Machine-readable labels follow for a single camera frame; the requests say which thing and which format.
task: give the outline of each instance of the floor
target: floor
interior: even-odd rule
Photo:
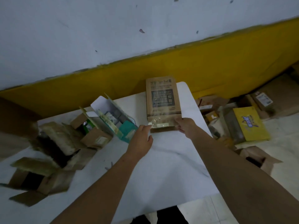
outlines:
[[[264,124],[272,139],[250,145],[256,145],[283,161],[274,165],[271,176],[299,200],[299,113],[267,120]],[[238,223],[220,194],[181,204],[178,208],[189,224]],[[151,224],[157,223],[156,212],[146,216]],[[129,224],[131,221],[125,220],[119,224]]]

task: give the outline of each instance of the left hand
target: left hand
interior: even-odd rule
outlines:
[[[138,161],[144,157],[152,147],[153,138],[148,136],[151,125],[140,125],[131,139],[126,154],[136,158]]]

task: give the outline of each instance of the table top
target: table top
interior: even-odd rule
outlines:
[[[177,83],[182,117],[192,118],[210,134],[208,127],[186,83]],[[147,125],[145,92],[115,100],[136,121]],[[39,121],[69,123],[80,110]],[[190,139],[179,131],[152,134],[154,143],[148,154],[135,167],[121,198],[113,222],[136,217],[166,207],[200,199],[218,193],[209,173]],[[49,223],[68,207],[88,187],[98,180],[106,169],[125,153],[128,144],[116,136],[81,171],[76,171],[67,192],[48,196],[32,207],[25,207],[9,197],[20,191],[0,188],[0,223]],[[43,157],[29,148],[0,163],[0,182],[9,182],[15,168],[13,161],[27,157]]]

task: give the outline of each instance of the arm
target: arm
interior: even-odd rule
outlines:
[[[210,137],[192,119],[176,120],[190,138],[240,224],[298,223],[299,201],[257,166]]]
[[[141,125],[127,152],[51,224],[111,223],[134,167],[152,146],[153,138],[148,137],[150,128]]]

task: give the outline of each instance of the left arm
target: left arm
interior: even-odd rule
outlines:
[[[126,153],[51,224],[111,223],[134,167],[152,146],[150,128],[141,125]]]

